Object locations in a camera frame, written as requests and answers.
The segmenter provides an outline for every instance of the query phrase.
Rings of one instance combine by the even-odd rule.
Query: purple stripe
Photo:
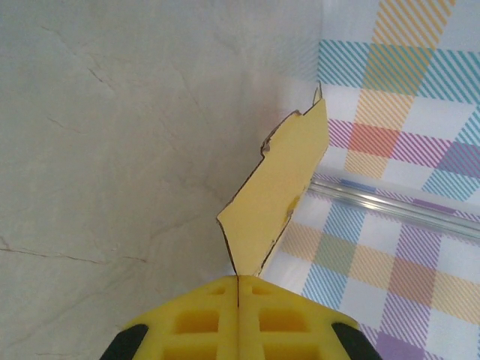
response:
[[[367,326],[365,324],[359,324],[361,332],[365,334],[367,337],[368,341],[375,347],[377,344],[377,338],[378,338],[378,330],[371,328],[370,326]]]
[[[480,223],[480,215],[477,215],[477,214],[472,214],[470,212],[457,210],[454,213],[454,215],[458,216],[459,218],[463,218],[463,219],[467,219],[467,220],[470,220],[470,221],[475,221],[476,223]]]
[[[480,178],[480,147],[453,142],[437,168]]]
[[[396,256],[435,269],[441,235],[416,226],[402,225]]]
[[[400,133],[392,159],[425,167],[437,167],[451,142],[414,133]]]
[[[348,149],[350,137],[352,136],[353,124],[348,121],[328,120],[328,134],[330,135],[330,145],[337,148]]]
[[[438,212],[445,212],[446,214],[450,214],[450,215],[452,215],[455,212],[454,208],[448,208],[446,206],[434,204],[432,202],[428,202],[420,199],[414,199],[413,203],[423,208],[437,210]]]
[[[427,340],[430,308],[401,296],[387,294],[380,330],[423,348]]]

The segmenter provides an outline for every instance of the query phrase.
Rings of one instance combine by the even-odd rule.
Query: grid pattern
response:
[[[306,220],[316,207],[326,219]],[[480,359],[478,259],[476,244],[307,193],[265,276],[357,319],[384,359]]]
[[[376,5],[368,42],[326,29],[319,45],[337,149],[328,166],[480,206],[480,41],[458,48],[475,9],[455,0]],[[335,88],[358,90],[347,98]]]

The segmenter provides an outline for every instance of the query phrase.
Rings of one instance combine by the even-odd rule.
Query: black rubber part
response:
[[[139,324],[119,332],[100,360],[133,360],[148,330],[147,325]]]
[[[331,327],[351,360],[382,360],[363,332],[342,322],[331,324]]]

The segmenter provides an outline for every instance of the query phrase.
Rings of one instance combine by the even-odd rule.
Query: square hole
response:
[[[215,345],[167,347],[163,352],[162,360],[216,360],[217,347]]]
[[[301,313],[290,309],[262,309],[259,314],[261,332],[307,332]]]
[[[315,345],[266,343],[263,345],[265,360],[320,360]]]
[[[218,332],[218,312],[215,310],[185,311],[177,316],[174,332],[194,334]]]

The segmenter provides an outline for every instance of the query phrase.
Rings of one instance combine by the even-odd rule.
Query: pink stripe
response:
[[[330,135],[330,145],[337,148],[348,149],[350,137],[352,136],[353,124],[348,121],[328,120],[328,133]]]
[[[457,210],[453,215],[458,216],[459,218],[467,219],[470,221],[475,221],[476,223],[480,223],[480,215],[472,214],[470,212],[459,211]]]
[[[424,167],[437,167],[452,142],[415,133],[400,133],[392,159]]]

